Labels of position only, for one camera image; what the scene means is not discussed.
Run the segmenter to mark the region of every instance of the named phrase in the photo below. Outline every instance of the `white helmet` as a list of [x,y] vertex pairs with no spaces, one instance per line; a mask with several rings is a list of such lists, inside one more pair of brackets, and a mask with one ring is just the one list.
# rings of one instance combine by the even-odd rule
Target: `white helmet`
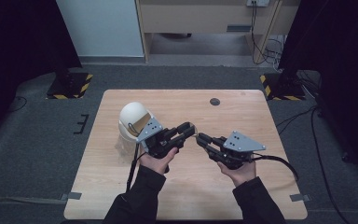
[[120,112],[118,129],[127,141],[135,142],[146,123],[153,117],[141,103],[132,102],[125,105]]

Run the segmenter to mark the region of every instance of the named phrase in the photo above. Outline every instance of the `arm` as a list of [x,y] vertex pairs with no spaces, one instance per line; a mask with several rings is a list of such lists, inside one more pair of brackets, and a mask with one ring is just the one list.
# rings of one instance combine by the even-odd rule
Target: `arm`
[[143,155],[133,186],[129,192],[115,198],[103,224],[155,223],[158,193],[165,183],[164,171],[176,151],[177,148],[173,148],[160,160]]
[[281,210],[269,196],[260,178],[255,176],[255,161],[245,163],[237,170],[229,170],[222,162],[217,165],[221,172],[233,181],[236,187],[233,194],[246,223],[286,223]]

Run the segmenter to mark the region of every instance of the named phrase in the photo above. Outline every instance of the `power outlet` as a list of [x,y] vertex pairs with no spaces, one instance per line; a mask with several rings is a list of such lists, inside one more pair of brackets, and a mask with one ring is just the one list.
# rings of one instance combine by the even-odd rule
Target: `power outlet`
[[253,7],[255,3],[258,7],[267,7],[269,5],[269,0],[248,0],[246,6]]

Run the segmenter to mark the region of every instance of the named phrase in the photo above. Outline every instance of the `white wall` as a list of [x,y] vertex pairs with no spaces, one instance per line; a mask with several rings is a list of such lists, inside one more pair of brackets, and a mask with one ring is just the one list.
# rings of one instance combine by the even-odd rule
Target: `white wall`
[[144,57],[134,0],[57,0],[79,56]]

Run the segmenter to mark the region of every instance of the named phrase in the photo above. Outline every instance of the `table surface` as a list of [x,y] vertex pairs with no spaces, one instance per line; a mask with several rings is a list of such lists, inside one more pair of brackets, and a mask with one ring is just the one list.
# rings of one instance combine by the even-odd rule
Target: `table surface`
[[[212,98],[219,99],[220,105],[211,105]],[[109,90],[103,95],[72,187],[71,192],[81,197],[68,200],[67,219],[103,219],[116,196],[125,191],[135,146],[120,136],[118,118],[123,106],[134,101],[149,109],[165,128],[190,121],[198,132],[214,137],[238,131],[267,147],[260,154],[287,160],[262,91]],[[194,137],[186,140],[170,168],[158,196],[158,219],[242,219],[232,181],[220,173]],[[299,190],[284,164],[258,161],[257,175],[286,219],[307,216],[304,203],[290,199]]]

